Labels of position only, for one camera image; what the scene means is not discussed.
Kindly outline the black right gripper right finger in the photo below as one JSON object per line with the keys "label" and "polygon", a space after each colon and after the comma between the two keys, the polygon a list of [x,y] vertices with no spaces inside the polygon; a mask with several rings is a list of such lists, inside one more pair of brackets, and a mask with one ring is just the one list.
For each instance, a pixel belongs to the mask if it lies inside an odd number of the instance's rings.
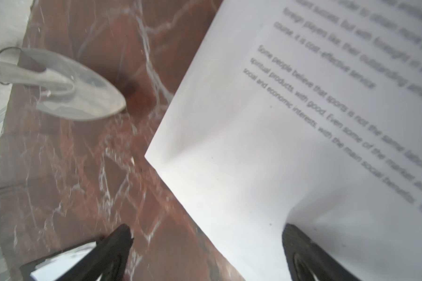
{"label": "black right gripper right finger", "polygon": [[285,225],[282,244],[292,281],[359,281],[293,224]]}

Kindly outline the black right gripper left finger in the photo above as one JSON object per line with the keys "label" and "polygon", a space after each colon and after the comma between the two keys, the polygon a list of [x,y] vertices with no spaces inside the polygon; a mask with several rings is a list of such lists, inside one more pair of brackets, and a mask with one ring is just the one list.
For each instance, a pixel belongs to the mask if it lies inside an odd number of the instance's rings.
{"label": "black right gripper left finger", "polygon": [[121,281],[134,239],[130,227],[120,225],[58,281]]}

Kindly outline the printed paper sheet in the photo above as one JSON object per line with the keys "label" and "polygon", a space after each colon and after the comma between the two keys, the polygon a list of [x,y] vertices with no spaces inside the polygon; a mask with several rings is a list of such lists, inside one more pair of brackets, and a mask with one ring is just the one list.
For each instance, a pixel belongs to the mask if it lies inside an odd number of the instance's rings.
{"label": "printed paper sheet", "polygon": [[145,157],[248,281],[422,281],[422,1],[224,1]]}

